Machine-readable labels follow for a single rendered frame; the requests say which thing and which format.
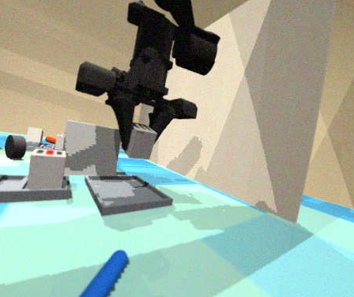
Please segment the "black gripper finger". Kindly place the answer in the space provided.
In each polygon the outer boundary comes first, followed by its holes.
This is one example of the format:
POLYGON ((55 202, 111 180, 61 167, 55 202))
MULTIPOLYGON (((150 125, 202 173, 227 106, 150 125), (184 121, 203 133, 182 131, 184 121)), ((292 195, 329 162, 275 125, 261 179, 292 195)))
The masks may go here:
POLYGON ((172 119, 178 117, 178 115, 167 111, 149 113, 149 128, 157 133, 155 143, 172 119))
POLYGON ((134 117, 135 102, 123 98, 112 96, 104 101, 106 105, 111 106, 119 124, 120 140, 122 149, 127 150, 130 142, 130 133, 134 117))

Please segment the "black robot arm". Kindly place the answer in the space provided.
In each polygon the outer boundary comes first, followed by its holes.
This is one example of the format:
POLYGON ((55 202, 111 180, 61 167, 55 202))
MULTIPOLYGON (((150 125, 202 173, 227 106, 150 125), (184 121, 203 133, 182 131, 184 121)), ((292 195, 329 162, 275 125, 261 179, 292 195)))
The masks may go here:
POLYGON ((178 24, 172 24, 163 13, 147 7, 142 0, 131 2, 127 22, 138 26, 134 46, 152 44, 175 58, 175 64, 205 76, 215 63, 220 37, 194 25, 191 0, 153 0, 170 12, 178 24), (171 53, 172 42, 174 45, 171 53))

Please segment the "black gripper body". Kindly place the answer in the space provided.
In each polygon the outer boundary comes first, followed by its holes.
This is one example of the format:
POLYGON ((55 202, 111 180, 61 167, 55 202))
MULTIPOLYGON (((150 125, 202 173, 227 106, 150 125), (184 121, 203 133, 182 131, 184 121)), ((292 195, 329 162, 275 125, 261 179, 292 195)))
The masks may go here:
POLYGON ((173 67, 169 60, 165 50, 141 43, 134 47, 128 85, 117 82, 114 71, 87 61, 79 66, 75 90, 98 97, 106 92, 107 99, 117 96, 152 106, 153 112, 167 111, 178 115, 177 119, 194 119, 198 113, 195 103, 184 98, 163 98, 169 90, 165 88, 167 73, 173 67))

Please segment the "orange-handled screwdriver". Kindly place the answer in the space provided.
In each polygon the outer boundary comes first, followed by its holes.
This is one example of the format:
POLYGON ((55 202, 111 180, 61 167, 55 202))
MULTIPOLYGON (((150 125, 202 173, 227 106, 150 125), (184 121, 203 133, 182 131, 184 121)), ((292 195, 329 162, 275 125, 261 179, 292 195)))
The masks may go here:
POLYGON ((53 144, 56 144, 56 138, 53 138, 53 137, 45 137, 45 140, 50 142, 50 143, 53 143, 53 144))

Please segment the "black cylinder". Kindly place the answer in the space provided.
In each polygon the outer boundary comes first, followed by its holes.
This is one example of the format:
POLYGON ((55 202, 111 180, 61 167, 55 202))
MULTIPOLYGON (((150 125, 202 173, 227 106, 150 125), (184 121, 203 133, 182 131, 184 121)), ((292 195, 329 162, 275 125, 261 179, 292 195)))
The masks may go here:
POLYGON ((9 135, 5 143, 7 158, 22 158, 26 153, 26 140, 22 136, 9 135))

